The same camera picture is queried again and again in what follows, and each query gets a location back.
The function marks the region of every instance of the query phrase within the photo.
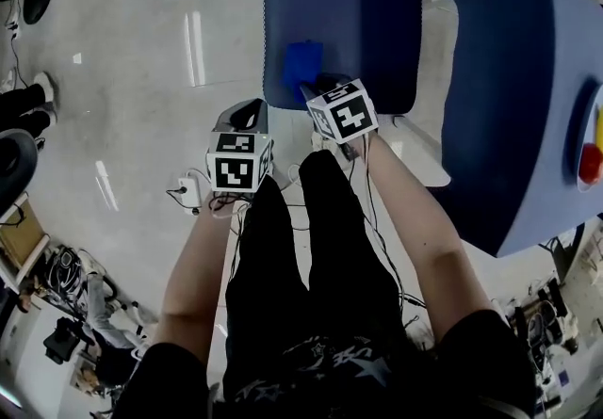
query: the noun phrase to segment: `blue table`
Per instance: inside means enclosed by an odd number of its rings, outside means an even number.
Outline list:
[[[459,37],[442,130],[450,185],[432,190],[462,238],[503,256],[603,211],[573,171],[603,81],[595,0],[454,0]]]

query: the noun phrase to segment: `red ball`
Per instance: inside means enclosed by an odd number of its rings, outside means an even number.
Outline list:
[[[603,176],[603,153],[594,143],[582,147],[579,177],[587,185],[596,185]]]

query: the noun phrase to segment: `gray object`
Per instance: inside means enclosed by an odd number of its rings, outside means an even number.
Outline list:
[[[261,99],[243,101],[229,107],[218,117],[212,131],[245,133],[268,133],[268,105]]]

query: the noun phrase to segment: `white floor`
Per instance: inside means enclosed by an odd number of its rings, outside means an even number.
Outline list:
[[[6,15],[8,6],[0,8]],[[199,11],[206,85],[192,88],[185,47],[185,15]],[[418,97],[411,118],[439,139],[448,91],[458,17],[454,6],[424,13],[424,43]],[[192,226],[165,190],[190,167],[204,168],[209,131],[226,107],[261,96],[262,0],[52,0],[35,26],[15,41],[26,81],[38,71],[57,80],[58,125],[45,133],[31,201],[45,230],[73,247],[88,250],[130,298],[154,311]],[[81,64],[73,57],[81,54]],[[3,69],[14,65],[10,54]],[[420,143],[383,117],[382,133],[402,143],[402,159],[426,185],[446,174]],[[310,151],[311,124],[301,112],[271,110],[276,164],[287,169]],[[114,195],[102,193],[102,162]],[[364,199],[357,168],[354,186]],[[289,202],[302,202],[293,185]],[[419,295],[416,276],[381,202],[380,229],[408,292]],[[292,215],[302,228],[303,210]],[[232,245],[226,269],[232,260]],[[296,232],[301,273],[310,267],[307,232]],[[523,297],[531,282],[550,275],[552,260],[533,248],[495,260],[467,250],[492,298],[503,304]],[[225,325],[223,294],[218,322]],[[429,334],[427,317],[411,306],[409,329]],[[210,379],[225,366],[223,336],[216,332]]]

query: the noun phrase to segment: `forearm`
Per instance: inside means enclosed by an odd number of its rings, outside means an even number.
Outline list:
[[[369,140],[367,161],[441,340],[465,316],[491,308],[490,300],[444,209],[376,134]]]
[[[191,351],[207,364],[230,219],[217,219],[209,209],[210,194],[193,226],[166,289],[155,343],[168,342]],[[233,205],[219,213],[230,215]]]
[[[204,317],[216,310],[231,220],[212,216],[207,205],[212,197],[210,194],[205,199],[171,273],[163,314]],[[232,204],[220,210],[221,215],[232,212]]]
[[[374,134],[368,143],[370,177],[415,268],[448,253],[464,253],[454,225],[432,194],[381,137]]]

